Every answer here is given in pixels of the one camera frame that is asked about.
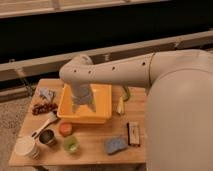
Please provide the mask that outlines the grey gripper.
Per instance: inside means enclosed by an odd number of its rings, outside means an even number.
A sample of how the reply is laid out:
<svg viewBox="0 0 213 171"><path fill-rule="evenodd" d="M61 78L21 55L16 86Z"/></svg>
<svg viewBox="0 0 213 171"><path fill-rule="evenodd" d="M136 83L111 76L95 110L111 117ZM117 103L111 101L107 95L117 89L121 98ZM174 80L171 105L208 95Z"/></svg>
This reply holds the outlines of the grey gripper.
<svg viewBox="0 0 213 171"><path fill-rule="evenodd" d="M96 111L92 88L89 84L71 84L70 88L73 112L76 112L81 105L87 105L91 111Z"/></svg>

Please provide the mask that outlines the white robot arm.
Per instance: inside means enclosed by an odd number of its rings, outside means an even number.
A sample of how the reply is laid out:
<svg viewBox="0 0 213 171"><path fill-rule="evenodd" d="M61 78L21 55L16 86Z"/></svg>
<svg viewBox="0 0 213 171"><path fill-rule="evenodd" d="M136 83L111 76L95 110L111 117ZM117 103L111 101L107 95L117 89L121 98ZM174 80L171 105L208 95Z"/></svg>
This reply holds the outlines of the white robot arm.
<svg viewBox="0 0 213 171"><path fill-rule="evenodd" d="M164 51L102 64L78 55L59 75L77 102L91 97L91 83L147 88L148 171L213 171L212 53Z"/></svg>

